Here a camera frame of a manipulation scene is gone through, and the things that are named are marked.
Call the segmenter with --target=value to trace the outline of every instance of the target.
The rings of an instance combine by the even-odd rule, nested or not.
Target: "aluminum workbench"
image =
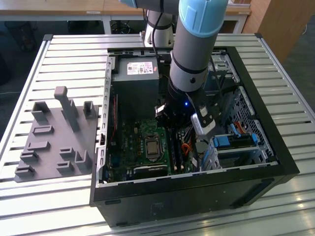
[[[77,106],[91,100],[101,113],[107,48],[143,47],[138,35],[67,35],[43,41],[0,143],[0,235],[296,235],[315,233],[315,115],[263,39],[222,34],[235,46],[301,172],[249,207],[141,226],[109,228],[89,207],[91,175],[15,183],[14,171],[33,121],[35,101],[49,107],[56,86]]]

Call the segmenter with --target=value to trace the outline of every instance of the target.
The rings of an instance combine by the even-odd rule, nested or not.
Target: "red cable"
[[[243,130],[243,128],[242,128],[242,126],[241,126],[239,121],[234,122],[234,124],[237,126],[237,128],[239,129],[241,134],[245,134],[245,131]]]
[[[192,150],[191,147],[188,144],[182,144],[182,150],[185,156],[188,155],[188,153]]]
[[[116,97],[114,97],[114,132],[113,132],[113,135],[110,139],[110,144],[112,143],[115,131],[116,131]]]

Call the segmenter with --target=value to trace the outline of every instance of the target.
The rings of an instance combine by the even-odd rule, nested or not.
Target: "green motherboard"
[[[156,120],[123,123],[121,140],[121,151],[110,157],[111,181],[129,180],[134,168],[143,166],[167,166],[171,175],[165,129]]]

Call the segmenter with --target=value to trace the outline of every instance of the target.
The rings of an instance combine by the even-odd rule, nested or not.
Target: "floor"
[[[69,34],[67,22],[37,22],[31,23],[35,29],[34,36],[40,44],[45,34]],[[89,22],[88,25],[71,25],[72,34],[103,34],[102,23]],[[32,67],[37,51],[22,53],[12,39],[3,22],[0,22],[0,54],[4,57],[12,72],[12,79],[0,86],[0,139],[14,110],[22,91],[25,80]],[[315,110],[315,16],[308,23],[308,29],[302,35],[284,62],[283,66],[297,85],[305,99]]]

